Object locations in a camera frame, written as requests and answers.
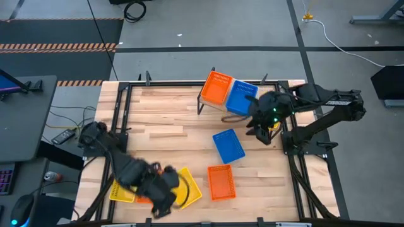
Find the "concrete floor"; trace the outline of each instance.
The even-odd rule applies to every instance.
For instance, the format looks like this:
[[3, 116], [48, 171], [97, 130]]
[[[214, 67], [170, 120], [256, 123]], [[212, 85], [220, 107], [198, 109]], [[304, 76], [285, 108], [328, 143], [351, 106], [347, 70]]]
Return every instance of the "concrete floor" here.
[[[394, 0], [313, 1], [311, 13], [326, 24], [328, 36], [341, 46], [404, 45], [403, 25], [351, 25], [351, 15], [377, 15]], [[7, 19], [17, 0], [0, 1], [0, 19]], [[107, 0], [90, 0], [96, 17], [121, 17]], [[298, 19], [301, 0], [293, 0]], [[292, 20], [284, 0], [154, 0], [146, 16], [124, 23], [120, 48], [133, 47], [297, 47]], [[17, 18], [89, 18], [84, 0], [25, 0]], [[329, 47], [322, 28], [301, 26], [306, 46]], [[386, 109], [377, 99], [370, 77], [380, 68], [341, 52], [308, 52], [314, 81], [324, 88], [362, 90], [367, 113], [359, 122], [329, 129], [338, 142], [335, 158], [351, 219], [404, 223], [403, 109]], [[360, 52], [380, 64], [403, 64], [404, 52]], [[215, 66], [239, 79], [307, 79], [299, 52], [155, 52], [116, 53], [114, 65], [121, 80], [136, 80], [149, 70], [157, 79], [205, 79]], [[95, 106], [100, 88], [58, 88], [53, 101], [60, 106]], [[77, 122], [82, 110], [55, 110]], [[48, 124], [71, 125], [49, 116]], [[51, 139], [60, 130], [46, 128]], [[72, 179], [77, 174], [69, 172]]]

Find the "black robotic arm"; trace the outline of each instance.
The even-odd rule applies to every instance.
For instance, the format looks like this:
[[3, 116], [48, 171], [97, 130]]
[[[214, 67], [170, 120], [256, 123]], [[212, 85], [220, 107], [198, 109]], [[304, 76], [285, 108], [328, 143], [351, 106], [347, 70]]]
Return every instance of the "black robotic arm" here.
[[166, 166], [162, 171], [159, 163], [148, 164], [145, 160], [133, 158], [122, 150], [118, 137], [102, 122], [92, 122], [83, 128], [79, 141], [80, 147], [87, 151], [102, 151], [111, 162], [112, 176], [126, 190], [153, 202], [154, 218], [161, 218], [171, 213], [170, 208], [177, 196], [171, 189], [179, 186], [182, 178], [188, 187], [186, 200], [189, 196], [189, 185], [174, 168]]
[[251, 101], [249, 115], [252, 120], [247, 127], [252, 129], [247, 134], [255, 134], [257, 139], [266, 145], [271, 142], [269, 128], [297, 112], [315, 110], [323, 105], [335, 107], [329, 114], [313, 123], [285, 132], [289, 143], [294, 146], [302, 145], [316, 133], [338, 122], [360, 120], [366, 113], [360, 91], [330, 91], [316, 84], [295, 86], [285, 93], [269, 91], [259, 100], [253, 97], [248, 99]]

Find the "plastic basket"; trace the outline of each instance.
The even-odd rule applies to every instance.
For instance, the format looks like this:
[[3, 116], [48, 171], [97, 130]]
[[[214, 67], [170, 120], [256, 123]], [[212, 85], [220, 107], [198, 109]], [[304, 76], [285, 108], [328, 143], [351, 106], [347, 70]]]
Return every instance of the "plastic basket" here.
[[221, 105], [225, 102], [233, 78], [223, 73], [211, 71], [203, 86], [201, 96], [204, 100]]
[[255, 97], [257, 92], [257, 86], [238, 80], [234, 81], [232, 91], [226, 103], [227, 110], [241, 116], [246, 116], [251, 103], [251, 101], [247, 100], [246, 95]]
[[111, 192], [109, 193], [109, 199], [113, 200], [113, 201], [120, 201], [120, 202], [133, 202], [134, 194], [132, 192], [128, 192], [127, 190], [123, 189], [118, 184], [118, 182], [116, 182], [116, 180], [114, 180], [114, 183], [112, 184]]
[[[200, 199], [202, 197], [202, 193], [198, 185], [196, 184], [194, 178], [192, 177], [191, 173], [189, 172], [188, 168], [184, 167], [178, 173], [181, 174], [189, 184], [188, 200], [181, 207], [181, 209], [184, 209], [185, 207], [191, 205], [193, 202]], [[182, 178], [179, 179], [178, 188], [175, 188], [173, 192], [177, 195], [177, 199], [175, 200], [175, 202], [177, 203], [177, 205], [181, 205], [185, 201], [185, 198], [187, 196], [187, 186]]]
[[210, 196], [213, 201], [235, 198], [235, 188], [230, 165], [208, 167]]
[[233, 129], [213, 135], [213, 141], [224, 164], [246, 155]]

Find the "orange striped tape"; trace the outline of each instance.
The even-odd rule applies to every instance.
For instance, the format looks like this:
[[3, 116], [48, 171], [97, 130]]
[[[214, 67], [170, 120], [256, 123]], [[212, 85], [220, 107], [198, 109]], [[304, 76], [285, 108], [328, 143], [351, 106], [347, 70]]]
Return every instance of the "orange striped tape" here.
[[105, 52], [105, 49], [83, 49], [83, 50], [0, 50], [0, 54], [19, 54], [19, 53], [72, 53], [72, 52]]
[[59, 52], [115, 52], [114, 43], [92, 44], [0, 44], [0, 53], [59, 53]]
[[100, 86], [102, 82], [102, 79], [58, 81], [57, 86]]
[[[123, 20], [124, 18], [96, 18], [96, 20]], [[94, 20], [93, 18], [18, 18], [12, 20], [0, 20], [0, 21], [27, 21], [27, 20]]]

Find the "white cable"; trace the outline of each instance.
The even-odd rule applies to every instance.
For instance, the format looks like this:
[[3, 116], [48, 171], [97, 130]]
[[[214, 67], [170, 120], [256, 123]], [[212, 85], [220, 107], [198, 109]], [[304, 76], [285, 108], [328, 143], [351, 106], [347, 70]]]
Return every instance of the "white cable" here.
[[385, 67], [385, 66], [382, 66], [382, 65], [380, 65], [380, 64], [378, 64], [378, 63], [375, 63], [375, 62], [373, 62], [373, 61], [371, 61], [371, 60], [369, 60], [369, 59], [367, 59], [367, 58], [365, 58], [365, 57], [362, 57], [361, 55], [357, 55], [357, 54], [353, 54], [353, 53], [346, 52], [345, 50], [341, 49], [339, 46], [337, 46], [336, 44], [334, 44], [334, 43], [328, 38], [327, 33], [326, 33], [326, 27], [325, 27], [325, 25], [323, 24], [323, 22], [318, 21], [318, 20], [306, 20], [304, 23], [309, 23], [309, 22], [316, 22], [316, 23], [319, 23], [321, 26], [323, 26], [323, 32], [324, 32], [324, 36], [326, 37], [326, 40], [327, 40], [329, 43], [331, 43], [334, 47], [336, 47], [338, 50], [340, 50], [340, 51], [342, 51], [342, 52], [344, 52], [344, 53], [346, 53], [346, 54], [348, 54], [348, 55], [352, 55], [352, 56], [355, 56], [355, 57], [360, 57], [360, 58], [363, 59], [363, 60], [367, 60], [368, 62], [374, 64], [375, 66]]
[[307, 11], [306, 11], [306, 4], [304, 4], [304, 0], [302, 0], [302, 3], [303, 3], [303, 6], [304, 6], [304, 14], [306, 14], [306, 13], [307, 13]]

